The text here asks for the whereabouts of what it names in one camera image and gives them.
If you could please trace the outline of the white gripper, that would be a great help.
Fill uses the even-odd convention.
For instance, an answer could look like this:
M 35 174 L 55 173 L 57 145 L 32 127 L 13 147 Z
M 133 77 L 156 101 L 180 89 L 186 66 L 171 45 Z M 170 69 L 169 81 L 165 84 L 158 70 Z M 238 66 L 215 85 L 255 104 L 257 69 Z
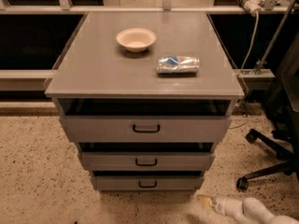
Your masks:
M 203 205 L 205 208 L 214 208 L 214 210 L 223 216 L 232 215 L 232 203 L 234 200 L 232 198 L 227 198 L 223 196 L 209 196 L 204 194 L 197 194 L 196 201 Z

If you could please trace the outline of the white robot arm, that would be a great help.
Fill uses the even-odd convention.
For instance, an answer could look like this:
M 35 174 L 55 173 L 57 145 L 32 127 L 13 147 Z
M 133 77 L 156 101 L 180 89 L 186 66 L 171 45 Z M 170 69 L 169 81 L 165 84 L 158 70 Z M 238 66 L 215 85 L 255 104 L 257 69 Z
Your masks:
M 196 201 L 217 214 L 231 217 L 238 224 L 299 224 L 295 218 L 275 216 L 256 198 L 243 200 L 224 196 L 196 195 Z

